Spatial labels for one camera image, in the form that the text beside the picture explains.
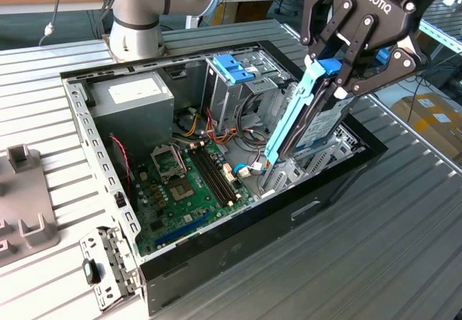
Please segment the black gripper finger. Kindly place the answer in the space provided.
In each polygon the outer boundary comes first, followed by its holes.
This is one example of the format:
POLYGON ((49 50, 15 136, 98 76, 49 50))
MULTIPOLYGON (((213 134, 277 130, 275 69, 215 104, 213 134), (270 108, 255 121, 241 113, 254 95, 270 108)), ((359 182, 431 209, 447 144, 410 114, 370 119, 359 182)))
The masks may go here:
POLYGON ((427 57, 415 41, 418 20, 410 14, 398 20, 380 20, 376 14, 365 15, 350 40, 339 73, 333 81, 334 96, 344 99, 360 96, 404 79, 427 63, 427 57), (364 68, 382 48, 392 49, 383 69, 367 76, 364 68))
POLYGON ((343 61, 357 61, 357 0, 304 0, 300 42, 311 61, 328 59, 347 45, 343 61))

